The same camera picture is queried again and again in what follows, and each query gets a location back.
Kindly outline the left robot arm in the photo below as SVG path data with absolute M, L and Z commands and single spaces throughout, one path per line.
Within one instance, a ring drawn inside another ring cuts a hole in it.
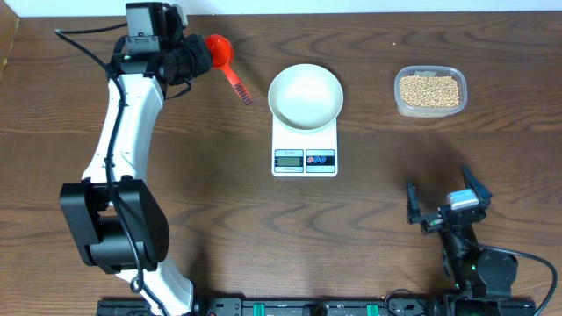
M 121 37 L 110 62 L 108 109 L 95 154 L 60 206 L 83 262 L 128 282 L 154 315 L 205 315 L 206 301 L 169 251 L 169 223 L 147 184 L 155 122 L 171 85 L 213 64 L 199 34 Z

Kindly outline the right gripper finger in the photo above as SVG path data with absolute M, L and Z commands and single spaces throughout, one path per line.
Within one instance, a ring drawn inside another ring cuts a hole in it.
M 473 190 L 479 201 L 489 201 L 493 194 L 472 174 L 469 167 L 463 164 L 461 172 L 463 174 L 466 188 Z
M 410 225 L 418 223 L 421 215 L 416 187 L 411 180 L 407 180 L 407 223 Z

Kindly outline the red plastic measuring scoop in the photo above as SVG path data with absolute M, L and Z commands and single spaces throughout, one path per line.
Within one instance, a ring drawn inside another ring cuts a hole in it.
M 205 39 L 207 48 L 213 58 L 213 67 L 219 69 L 226 77 L 238 97 L 245 105 L 251 105 L 253 100 L 240 77 L 233 71 L 234 48 L 231 42 L 219 34 L 209 35 Z

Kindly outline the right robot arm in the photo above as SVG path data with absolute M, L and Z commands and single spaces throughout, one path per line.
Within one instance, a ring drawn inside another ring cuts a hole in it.
M 450 193 L 447 204 L 423 214 L 414 183 L 407 181 L 407 222 L 424 235 L 436 233 L 443 246 L 443 268 L 454 281 L 453 292 L 428 300 L 427 315 L 499 315 L 501 301 L 511 298 L 518 261 L 500 250 L 478 244 L 472 225 L 486 217 L 493 194 L 468 169 L 461 168 L 465 188 Z

